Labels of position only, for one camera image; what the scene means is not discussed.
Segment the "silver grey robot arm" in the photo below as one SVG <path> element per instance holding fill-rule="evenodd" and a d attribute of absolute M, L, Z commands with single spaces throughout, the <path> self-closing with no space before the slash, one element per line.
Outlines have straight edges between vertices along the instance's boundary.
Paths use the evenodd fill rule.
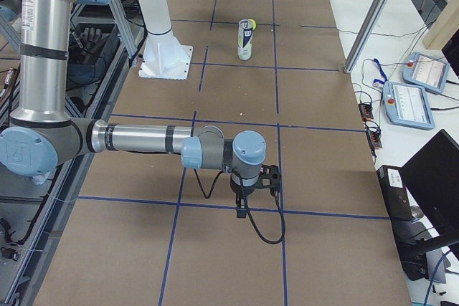
<path fill-rule="evenodd" d="M 76 1 L 22 0 L 19 105 L 1 133 L 1 163 L 32 177 L 104 150 L 178 155 L 185 168 L 230 174 L 237 216 L 249 216 L 247 197 L 262 188 L 266 142 L 261 134 L 246 130 L 227 139 L 214 126 L 110 124 L 65 112 L 70 13 Z"/>

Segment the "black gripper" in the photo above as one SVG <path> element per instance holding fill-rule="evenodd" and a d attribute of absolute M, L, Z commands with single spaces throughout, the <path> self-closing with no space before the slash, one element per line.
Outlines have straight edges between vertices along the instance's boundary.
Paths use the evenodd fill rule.
<path fill-rule="evenodd" d="M 243 196 L 249 196 L 254 192 L 257 181 L 258 177 L 246 179 L 240 178 L 237 172 L 231 174 L 230 187 L 236 194 L 237 218 L 247 217 L 247 206 Z"/>

